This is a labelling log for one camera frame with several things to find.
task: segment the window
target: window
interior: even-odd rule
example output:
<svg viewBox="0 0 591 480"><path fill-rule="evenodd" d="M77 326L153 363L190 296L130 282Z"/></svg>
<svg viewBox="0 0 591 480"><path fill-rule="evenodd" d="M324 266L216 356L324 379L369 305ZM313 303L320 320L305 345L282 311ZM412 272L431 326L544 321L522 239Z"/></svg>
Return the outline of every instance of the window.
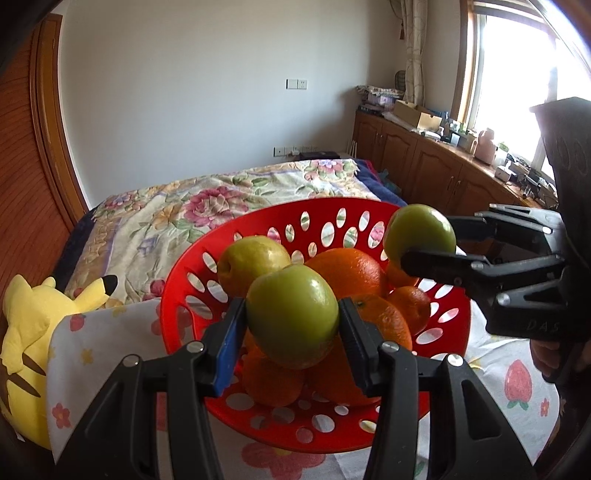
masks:
<svg viewBox="0 0 591 480"><path fill-rule="evenodd" d="M468 126L476 131L492 128L495 141L504 142L512 154L553 181L530 107L571 96L591 100L591 79L549 28L527 17L519 19L514 12L475 16L476 71Z"/></svg>

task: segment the tablecloth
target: tablecloth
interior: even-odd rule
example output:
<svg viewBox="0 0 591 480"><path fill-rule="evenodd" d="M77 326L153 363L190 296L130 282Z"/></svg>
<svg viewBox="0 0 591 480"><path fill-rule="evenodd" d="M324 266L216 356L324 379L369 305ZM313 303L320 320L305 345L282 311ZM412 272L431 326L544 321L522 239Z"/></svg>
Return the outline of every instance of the tablecloth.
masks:
<svg viewBox="0 0 591 480"><path fill-rule="evenodd" d="M135 353L148 360L166 354L158 307L160 299L66 317L50 345L47 418L57 460L68 438L121 359ZM187 323L180 329L186 340ZM534 368L526 340L502 338L485 331L485 319L472 302L472 324L465 355L491 392L535 461L556 422L556 389ZM335 455L287 452L255 442L210 416L213 437L227 480L362 479L369 449ZM161 478L171 479L165 421L157 421ZM415 478L427 476L429 415L419 422Z"/></svg>

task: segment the wooden door frame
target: wooden door frame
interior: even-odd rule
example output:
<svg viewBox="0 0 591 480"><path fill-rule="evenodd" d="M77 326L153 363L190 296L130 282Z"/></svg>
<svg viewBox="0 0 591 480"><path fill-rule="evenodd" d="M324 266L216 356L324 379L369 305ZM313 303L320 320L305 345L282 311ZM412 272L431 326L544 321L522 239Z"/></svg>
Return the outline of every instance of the wooden door frame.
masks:
<svg viewBox="0 0 591 480"><path fill-rule="evenodd" d="M62 217L73 229L88 206L72 164L61 115L57 62L62 19L62 15L49 14L35 29L29 81L41 165Z"/></svg>

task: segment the red fruit basket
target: red fruit basket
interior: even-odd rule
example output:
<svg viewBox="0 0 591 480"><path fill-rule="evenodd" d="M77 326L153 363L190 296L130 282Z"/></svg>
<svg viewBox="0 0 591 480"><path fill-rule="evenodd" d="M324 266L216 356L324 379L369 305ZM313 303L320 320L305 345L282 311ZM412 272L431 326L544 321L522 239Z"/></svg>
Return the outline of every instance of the red fruit basket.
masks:
<svg viewBox="0 0 591 480"><path fill-rule="evenodd" d="M385 268L388 260L381 240L396 210L398 207L389 203L354 197L301 200L257 210L203 235L179 258L166 282L160 321L167 352L182 346L177 323L180 312L190 313L197 340L225 314L229 299L217 283L216 261L232 242L243 236L268 235L287 248L294 262L354 244ZM427 279L421 280L419 288L431 298L431 318L413 338L416 353L428 358L445 353L464 355L470 301L463 289ZM299 452L337 453L371 445L379 403L337 405L304 387L292 405L266 407L246 394L241 371L239 361L233 383L220 398L207 400L208 410L229 427L259 442ZM428 395L421 393L420 416L428 411Z"/></svg>

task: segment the yellow plush toy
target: yellow plush toy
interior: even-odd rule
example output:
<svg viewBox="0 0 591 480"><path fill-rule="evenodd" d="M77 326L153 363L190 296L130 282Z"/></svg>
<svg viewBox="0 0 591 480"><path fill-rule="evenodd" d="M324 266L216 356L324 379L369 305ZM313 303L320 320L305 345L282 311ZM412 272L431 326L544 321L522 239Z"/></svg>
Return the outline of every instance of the yellow plush toy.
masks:
<svg viewBox="0 0 591 480"><path fill-rule="evenodd" d="M13 428L47 449L46 372L49 342L63 317L89 312L115 291L117 277L107 275L88 285L75 300L56 290L49 277L31 288L14 277L2 304L8 330L0 353L0 410Z"/></svg>

